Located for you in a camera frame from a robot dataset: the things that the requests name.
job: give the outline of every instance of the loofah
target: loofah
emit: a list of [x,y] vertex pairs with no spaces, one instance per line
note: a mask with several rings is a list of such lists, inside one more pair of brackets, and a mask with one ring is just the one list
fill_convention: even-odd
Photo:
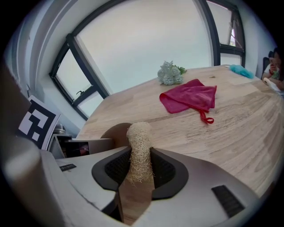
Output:
[[147,122],[137,122],[132,124],[126,136],[132,147],[130,155],[130,169],[126,178],[134,182],[152,181],[152,163],[150,157],[151,126]]

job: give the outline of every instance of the pink cloth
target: pink cloth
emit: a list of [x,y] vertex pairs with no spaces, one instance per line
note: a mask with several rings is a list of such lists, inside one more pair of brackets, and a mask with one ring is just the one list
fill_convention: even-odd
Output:
[[160,94],[160,101],[172,114],[189,108],[196,109],[204,122],[212,124],[214,119],[206,118],[205,113],[215,107],[216,90],[217,86],[204,86],[195,79]]

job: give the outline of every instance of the table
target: table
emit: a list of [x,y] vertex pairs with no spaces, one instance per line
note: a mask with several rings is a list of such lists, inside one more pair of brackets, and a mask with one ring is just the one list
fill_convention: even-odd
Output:
[[157,79],[113,94],[98,106],[77,138],[100,138],[110,127],[146,121],[154,147],[211,161],[262,196],[273,182],[284,149],[284,100],[260,79],[248,79],[226,66],[190,69],[184,82],[217,85],[215,108],[201,121],[193,109],[170,114],[159,94],[174,86]]

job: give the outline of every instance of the black window frame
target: black window frame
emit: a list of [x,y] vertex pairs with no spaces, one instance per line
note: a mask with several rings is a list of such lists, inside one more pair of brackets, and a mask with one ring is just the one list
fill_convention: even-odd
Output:
[[[101,5],[97,9],[95,9],[92,13],[90,13],[85,19],[83,19],[77,27],[66,36],[66,40],[61,47],[55,62],[53,64],[53,67],[51,69],[51,72],[49,73],[51,79],[53,80],[54,84],[58,88],[58,90],[61,92],[61,94],[64,96],[64,98],[67,100],[67,102],[76,110],[79,115],[87,120],[88,117],[78,108],[78,104],[84,101],[87,97],[89,97],[94,92],[98,91],[98,93],[102,96],[103,99],[105,99],[110,94],[105,89],[104,85],[101,83],[100,79],[98,78],[95,71],[92,69],[91,65],[89,64],[87,58],[85,57],[83,51],[80,49],[80,46],[77,44],[75,37],[97,16],[104,13],[109,8],[118,5],[124,1],[127,0],[110,0],[106,2],[105,4]],[[232,18],[231,21],[234,18],[237,18],[240,23],[241,30],[238,31],[238,33],[241,35],[243,39],[243,48],[239,47],[233,47],[230,45],[221,44],[219,42],[219,36],[217,32],[217,27],[214,21],[214,17],[211,13],[211,10],[209,8],[209,5],[207,3],[207,0],[193,0],[197,4],[197,7],[199,8],[203,19],[207,25],[208,28],[208,34],[211,39],[212,44],[212,55],[213,55],[213,65],[219,66],[221,64],[221,53],[225,54],[233,54],[233,55],[239,55],[241,56],[241,65],[245,67],[245,33],[243,24],[241,21],[241,16],[239,14],[237,6],[233,5],[230,2],[227,2],[226,0],[208,0],[210,2],[216,3],[220,6],[226,7],[232,12]],[[82,92],[81,95],[76,99],[72,100],[67,91],[62,87],[58,79],[56,78],[57,70],[65,56],[68,50],[71,50],[76,62],[78,63],[79,67],[87,77],[87,79],[91,83],[91,87],[88,88],[85,92]]]

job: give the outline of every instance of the light blue flowers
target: light blue flowers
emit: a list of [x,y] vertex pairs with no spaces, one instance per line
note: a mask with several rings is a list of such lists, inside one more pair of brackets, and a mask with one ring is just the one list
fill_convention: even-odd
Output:
[[182,74],[185,72],[185,68],[173,65],[173,61],[165,61],[158,71],[158,79],[165,85],[181,84],[183,82]]

